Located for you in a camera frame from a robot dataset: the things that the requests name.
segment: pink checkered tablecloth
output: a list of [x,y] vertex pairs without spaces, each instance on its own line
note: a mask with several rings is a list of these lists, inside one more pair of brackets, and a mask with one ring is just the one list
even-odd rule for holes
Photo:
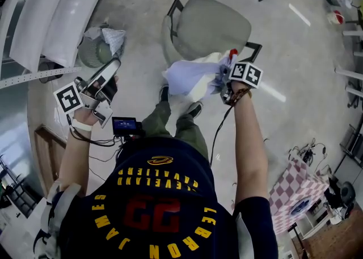
[[[286,171],[270,191],[275,234],[284,232],[300,220],[328,187],[328,182],[315,175],[299,157],[292,155]],[[291,215],[292,208],[304,198],[310,199],[308,206],[301,213]]]

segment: jersey logo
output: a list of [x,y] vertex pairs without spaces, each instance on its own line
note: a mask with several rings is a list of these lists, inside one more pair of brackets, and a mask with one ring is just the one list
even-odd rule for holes
[[148,160],[147,163],[151,165],[162,165],[162,164],[168,164],[172,163],[174,158],[170,156],[153,156],[151,160]]

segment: gray floor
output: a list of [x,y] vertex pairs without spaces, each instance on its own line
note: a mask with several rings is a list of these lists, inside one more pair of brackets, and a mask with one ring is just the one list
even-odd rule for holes
[[[126,30],[128,37],[118,72],[119,91],[112,105],[115,116],[142,120],[154,109],[163,83],[161,72],[166,69],[159,41],[161,23],[173,1],[100,0],[91,23],[107,20],[113,28]],[[327,146],[328,157],[320,167],[329,164],[334,169],[342,157],[339,143],[348,125],[357,124],[361,115],[360,109],[347,108],[349,97],[344,91],[347,79],[334,72],[337,66],[354,69],[352,48],[355,42],[350,37],[343,37],[341,31],[355,26],[331,25],[326,18],[330,7],[324,0],[218,1],[244,15],[252,24],[250,41],[263,45],[255,63],[264,70],[264,84],[254,91],[253,101],[263,136],[269,138],[270,150],[280,154],[295,145],[301,147],[315,137],[317,142]],[[297,9],[305,21],[292,8]],[[357,18],[354,9],[340,10],[348,20]],[[84,72],[85,76],[90,75],[90,70],[84,69]],[[29,98],[36,100],[29,109],[31,124],[42,121],[60,135],[66,135],[65,117],[58,115],[51,92],[52,87],[59,88],[72,79],[74,76],[65,75],[53,85],[30,84]],[[167,128],[174,133],[176,119],[188,105],[182,97],[173,97],[171,102],[172,116]],[[203,103],[204,111],[196,123],[211,151],[215,131],[227,107],[219,96]],[[236,179],[234,135],[231,114],[217,138],[213,165],[218,199],[229,211]],[[96,126],[92,137],[112,137],[111,124],[104,129]],[[114,149],[92,146],[91,155],[108,159]],[[316,152],[313,169],[321,160],[321,154]],[[113,159],[106,163],[90,161],[92,170],[104,178],[114,165]],[[89,192],[102,183],[92,174],[90,178]]]

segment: wristband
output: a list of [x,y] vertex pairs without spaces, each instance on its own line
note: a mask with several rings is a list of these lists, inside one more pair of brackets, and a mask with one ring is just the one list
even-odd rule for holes
[[76,119],[73,119],[72,126],[75,127],[75,128],[78,128],[79,130],[84,130],[84,131],[87,131],[87,132],[91,132],[92,127],[93,127],[91,125],[87,125],[87,124],[83,124],[81,122],[78,122]]
[[246,89],[240,89],[237,93],[235,93],[232,96],[231,99],[231,106],[235,106],[237,104],[237,102],[245,95],[248,94],[250,96],[250,98],[252,97],[252,93],[250,91],[251,88],[246,88]]

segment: chair backrest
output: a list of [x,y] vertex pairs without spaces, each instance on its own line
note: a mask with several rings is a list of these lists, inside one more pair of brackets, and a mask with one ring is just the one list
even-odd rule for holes
[[170,67],[174,62],[184,60],[184,58],[176,51],[172,43],[170,35],[171,29],[171,18],[166,15],[161,29],[161,44],[168,67]]

